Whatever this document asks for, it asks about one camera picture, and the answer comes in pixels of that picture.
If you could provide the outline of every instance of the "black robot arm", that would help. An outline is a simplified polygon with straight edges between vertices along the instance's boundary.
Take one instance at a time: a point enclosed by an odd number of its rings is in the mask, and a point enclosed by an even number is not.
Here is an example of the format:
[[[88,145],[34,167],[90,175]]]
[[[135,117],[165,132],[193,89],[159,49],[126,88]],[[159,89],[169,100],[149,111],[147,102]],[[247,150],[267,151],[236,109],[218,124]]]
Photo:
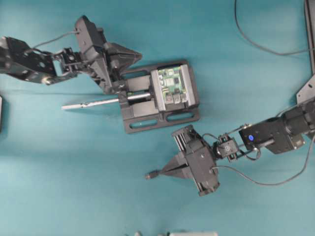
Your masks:
[[[126,87],[121,74],[142,58],[140,53],[116,43],[109,43],[102,28],[97,28],[86,16],[75,23],[79,52],[64,48],[57,53],[30,48],[26,42],[0,39],[0,73],[34,83],[55,84],[88,74],[106,94],[118,93]],[[53,61],[59,61],[62,75],[57,75]]]
[[[230,134],[237,131],[244,144],[239,145],[234,138],[230,137]],[[313,141],[314,131],[315,98],[294,106],[279,116],[255,125],[242,125],[240,128],[218,137],[208,133],[200,136],[193,126],[189,125],[172,134],[180,152],[162,170],[147,174],[146,179],[158,175],[191,178],[198,188],[199,195],[203,196],[217,190],[220,185],[218,167],[227,167],[254,183],[277,186],[296,178],[305,170],[313,146],[310,146],[302,171],[285,181],[274,184],[254,181],[230,166],[217,166],[217,161],[227,158],[231,162],[243,156],[250,160],[257,160],[260,157],[260,149],[263,147],[274,154],[298,149],[305,144],[302,134],[307,134]],[[217,141],[209,145],[203,138],[205,135],[210,135]],[[251,152],[257,152],[256,158],[248,156]]]

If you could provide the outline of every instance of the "teal mat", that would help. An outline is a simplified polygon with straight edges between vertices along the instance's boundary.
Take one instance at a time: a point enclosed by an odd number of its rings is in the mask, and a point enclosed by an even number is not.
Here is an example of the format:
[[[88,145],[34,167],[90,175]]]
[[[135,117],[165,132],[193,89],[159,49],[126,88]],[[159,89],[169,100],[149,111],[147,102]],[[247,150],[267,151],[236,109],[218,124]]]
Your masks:
[[[302,0],[239,0],[238,13],[244,31],[265,46],[308,46]],[[311,77],[307,53],[279,57],[249,45],[235,26],[233,0],[0,0],[0,35],[32,46],[72,30],[83,14],[109,41],[141,52],[137,65],[189,60],[201,100],[202,118],[193,124],[199,133],[218,135],[274,116],[294,104]],[[78,50],[73,35],[41,49],[69,46]],[[61,110],[112,97],[88,76],[47,87],[1,75],[0,95],[0,235],[314,235],[313,157],[301,177],[281,187],[221,170],[218,191],[199,197],[192,181],[144,179],[177,153],[171,133],[183,125],[127,135],[118,104]],[[258,162],[233,166],[258,181],[280,181],[302,168],[306,152],[307,146],[281,155],[265,149]]]

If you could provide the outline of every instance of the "metal rod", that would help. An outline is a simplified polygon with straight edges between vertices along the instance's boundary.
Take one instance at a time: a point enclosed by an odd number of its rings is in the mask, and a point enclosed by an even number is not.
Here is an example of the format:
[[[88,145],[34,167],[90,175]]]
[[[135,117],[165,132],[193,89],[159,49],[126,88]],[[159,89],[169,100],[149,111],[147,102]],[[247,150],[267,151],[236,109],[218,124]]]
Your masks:
[[[149,92],[146,92],[142,94],[128,96],[127,99],[131,101],[131,100],[146,98],[150,96],[151,94]],[[70,110],[70,109],[86,108],[86,107],[93,107],[93,106],[98,106],[98,105],[103,105],[103,104],[114,103],[114,102],[119,102],[119,99],[114,98],[114,99],[101,100],[101,101],[95,101],[95,102],[85,102],[85,103],[80,103],[80,104],[67,105],[67,106],[62,106],[61,109]]]

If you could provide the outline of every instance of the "black cable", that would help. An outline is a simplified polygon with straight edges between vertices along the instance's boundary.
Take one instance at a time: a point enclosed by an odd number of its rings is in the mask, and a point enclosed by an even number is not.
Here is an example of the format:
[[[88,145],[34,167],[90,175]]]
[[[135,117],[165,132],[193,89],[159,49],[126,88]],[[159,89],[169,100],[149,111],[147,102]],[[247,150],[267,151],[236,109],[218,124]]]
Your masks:
[[[39,49],[37,49],[37,48],[40,47],[40,46],[43,46],[43,45],[45,45],[45,44],[48,44],[48,43],[52,43],[52,42],[54,42],[54,41],[57,41],[57,40],[59,40],[59,39],[61,39],[61,38],[63,38],[63,37],[66,37],[66,36],[68,36],[68,35],[70,35],[70,34],[73,34],[73,33],[78,33],[78,31],[70,31],[70,32],[64,33],[63,35],[60,35],[60,36],[57,37],[57,38],[54,38],[54,39],[51,39],[51,40],[48,40],[48,41],[39,43],[39,44],[35,45],[34,47],[25,50],[24,53],[30,53],[30,52],[32,52],[32,51],[38,51],[38,52],[40,52],[40,53],[45,54],[44,52],[42,52],[41,50],[39,50]]]
[[[219,140],[215,135],[210,134],[210,133],[205,133],[205,134],[203,134],[203,135],[202,135],[202,138],[204,138],[205,136],[210,136],[210,137],[212,137],[212,138],[214,138],[214,139],[216,139],[216,140]]]
[[[240,153],[242,155],[244,155],[248,160],[251,160],[251,161],[257,161],[260,157],[261,157],[261,151],[260,149],[257,149],[257,154],[256,154],[256,158],[252,158],[248,155],[245,155],[245,152],[243,150],[240,149]]]
[[[237,29],[239,30],[239,32],[241,33],[242,37],[244,39],[246,39],[248,42],[250,42],[253,46],[265,51],[265,52],[268,52],[268,53],[272,53],[272,54],[275,54],[275,55],[278,55],[278,56],[290,56],[290,55],[295,55],[295,54],[299,54],[299,53],[306,53],[306,52],[311,52],[313,50],[315,50],[315,48],[308,48],[308,49],[303,49],[303,50],[299,50],[299,51],[294,51],[294,52],[288,52],[288,53],[279,53],[277,51],[274,51],[272,49],[269,49],[269,48],[266,48],[262,45],[259,45],[258,43],[252,41],[244,32],[243,30],[241,29],[239,23],[238,23],[238,19],[237,19],[237,0],[234,0],[234,19],[235,19],[235,23],[236,23],[236,26],[237,26]]]
[[[288,179],[286,179],[284,181],[278,182],[278,183],[261,183],[261,182],[257,182],[255,180],[253,180],[252,178],[248,177],[247,175],[245,175],[244,173],[240,172],[239,170],[237,170],[237,169],[235,169],[233,167],[230,167],[230,166],[215,166],[215,167],[212,167],[210,170],[212,170],[212,169],[219,169],[219,168],[227,168],[227,169],[235,171],[236,173],[238,173],[239,175],[241,175],[245,179],[247,179],[247,180],[249,180],[249,181],[251,181],[251,182],[253,182],[255,184],[263,185],[263,186],[279,186],[279,185],[288,183],[291,180],[297,178],[299,175],[301,175],[305,171],[305,169],[307,167],[307,164],[308,164],[308,161],[309,161],[310,153],[313,150],[314,141],[315,141],[315,134],[313,135],[313,138],[311,140],[311,144],[310,144],[309,150],[307,152],[307,156],[306,156],[305,163],[304,163],[304,166],[303,166],[302,170],[300,172],[298,172],[297,174],[295,174],[294,176],[292,176],[292,177],[290,177],[290,178],[288,178]]]

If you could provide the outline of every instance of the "circuit board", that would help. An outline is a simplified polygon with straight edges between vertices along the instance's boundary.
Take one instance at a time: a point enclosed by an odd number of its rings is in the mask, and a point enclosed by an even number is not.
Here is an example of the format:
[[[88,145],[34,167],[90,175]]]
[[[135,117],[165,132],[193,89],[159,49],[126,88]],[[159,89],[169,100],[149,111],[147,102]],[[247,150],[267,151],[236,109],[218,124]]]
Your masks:
[[[158,70],[158,79],[165,104],[187,102],[187,92],[179,66]]]

